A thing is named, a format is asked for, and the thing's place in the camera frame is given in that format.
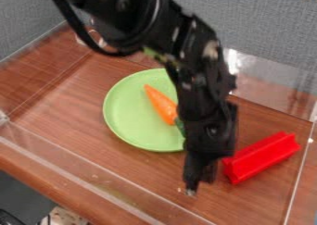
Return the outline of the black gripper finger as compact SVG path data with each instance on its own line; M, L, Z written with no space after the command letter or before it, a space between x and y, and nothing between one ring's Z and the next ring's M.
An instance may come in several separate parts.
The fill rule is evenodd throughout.
M203 160L197 152L189 152L185 158L183 182L186 195L195 196L203 172Z

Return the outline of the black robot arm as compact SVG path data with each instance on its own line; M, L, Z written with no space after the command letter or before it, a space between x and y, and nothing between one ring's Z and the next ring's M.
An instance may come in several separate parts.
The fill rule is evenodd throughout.
M52 0L86 45L106 56L139 51L166 69L177 93L175 124L186 150L183 182L194 195L236 151L237 76L215 30L175 0Z

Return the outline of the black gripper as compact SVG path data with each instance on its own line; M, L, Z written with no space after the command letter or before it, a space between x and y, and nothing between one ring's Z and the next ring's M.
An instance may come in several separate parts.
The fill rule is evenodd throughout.
M228 96L237 89L237 76L229 71L215 31L197 16L185 19L179 27L175 55L165 68L175 86L185 148L207 156L202 181L213 183L218 170L214 158L234 153L238 107Z

